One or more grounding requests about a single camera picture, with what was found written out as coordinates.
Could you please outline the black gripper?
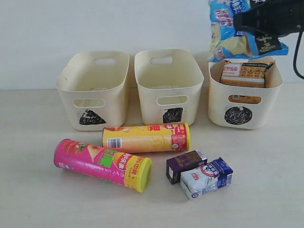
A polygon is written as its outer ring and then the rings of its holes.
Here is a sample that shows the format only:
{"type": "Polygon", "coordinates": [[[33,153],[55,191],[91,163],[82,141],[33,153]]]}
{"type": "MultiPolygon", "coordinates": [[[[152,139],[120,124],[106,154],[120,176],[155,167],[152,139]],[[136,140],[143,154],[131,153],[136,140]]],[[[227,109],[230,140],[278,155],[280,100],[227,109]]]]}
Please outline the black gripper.
{"type": "Polygon", "coordinates": [[[278,38],[304,30],[302,0],[251,0],[249,3],[250,9],[233,16],[236,30],[278,38]]]}

